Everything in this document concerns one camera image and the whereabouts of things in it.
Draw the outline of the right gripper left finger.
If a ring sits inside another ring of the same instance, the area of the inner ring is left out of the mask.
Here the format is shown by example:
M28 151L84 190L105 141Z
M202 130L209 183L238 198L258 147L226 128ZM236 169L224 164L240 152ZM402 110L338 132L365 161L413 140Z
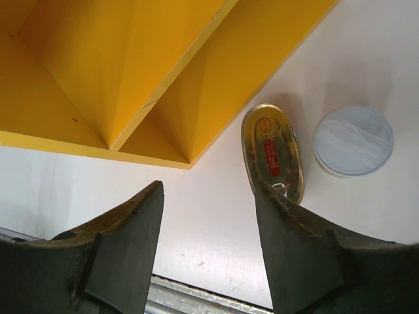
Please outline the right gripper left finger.
M164 208L154 181L52 239L1 241L2 313L143 313Z

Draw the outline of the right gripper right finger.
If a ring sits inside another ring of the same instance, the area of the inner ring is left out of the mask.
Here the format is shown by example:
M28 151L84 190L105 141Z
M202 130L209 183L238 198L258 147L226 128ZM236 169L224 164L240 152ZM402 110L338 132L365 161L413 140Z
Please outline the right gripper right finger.
M266 183L255 190L275 313L417 313L418 246L332 223Z

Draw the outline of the gold oval fish tin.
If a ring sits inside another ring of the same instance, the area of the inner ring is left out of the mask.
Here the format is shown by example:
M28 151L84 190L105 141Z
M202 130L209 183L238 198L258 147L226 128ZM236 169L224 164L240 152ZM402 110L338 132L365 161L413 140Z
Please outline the gold oval fish tin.
M304 175L295 132L287 115L263 103L245 114L242 150L252 192L263 181L294 203L304 195Z

